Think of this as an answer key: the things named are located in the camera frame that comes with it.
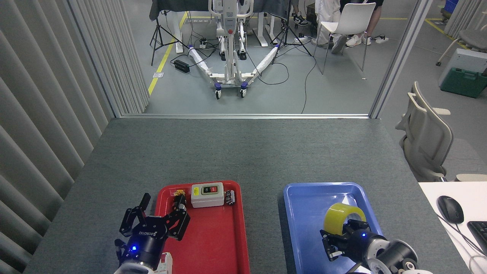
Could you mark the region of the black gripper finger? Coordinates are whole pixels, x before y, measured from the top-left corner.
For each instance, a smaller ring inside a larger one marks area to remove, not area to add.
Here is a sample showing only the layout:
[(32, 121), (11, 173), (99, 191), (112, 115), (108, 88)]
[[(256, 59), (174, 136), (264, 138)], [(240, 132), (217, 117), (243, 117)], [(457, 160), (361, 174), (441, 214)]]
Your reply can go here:
[(185, 195), (176, 195), (172, 204), (172, 211), (164, 216), (168, 237), (181, 241), (189, 222), (190, 216), (186, 208)]
[(343, 234), (352, 234), (359, 230), (371, 231), (370, 225), (366, 221), (348, 220), (343, 224)]
[(322, 244), (329, 261), (337, 260), (337, 258), (344, 254), (342, 246), (343, 237), (337, 234), (331, 234), (323, 229), (320, 229)]
[(149, 193), (144, 193), (141, 202), (138, 206), (134, 208), (128, 208), (125, 212), (123, 220), (120, 225), (120, 233), (125, 237), (132, 236), (133, 223), (135, 218), (138, 218), (139, 224), (146, 225), (146, 214), (145, 210), (148, 203), (151, 200), (151, 195)]

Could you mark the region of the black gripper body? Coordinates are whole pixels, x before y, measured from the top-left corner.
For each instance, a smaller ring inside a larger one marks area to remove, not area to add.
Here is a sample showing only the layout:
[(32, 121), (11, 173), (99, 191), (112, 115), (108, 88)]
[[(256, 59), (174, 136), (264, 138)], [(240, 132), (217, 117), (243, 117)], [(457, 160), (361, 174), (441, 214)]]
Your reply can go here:
[(156, 269), (167, 238), (166, 220), (160, 216), (147, 216), (144, 222), (140, 221), (132, 230), (127, 244), (126, 262)]
[(345, 240), (345, 248), (342, 255), (348, 257), (353, 262), (366, 263), (368, 259), (368, 249), (376, 233), (365, 229), (359, 229), (352, 233), (345, 233), (343, 235)]

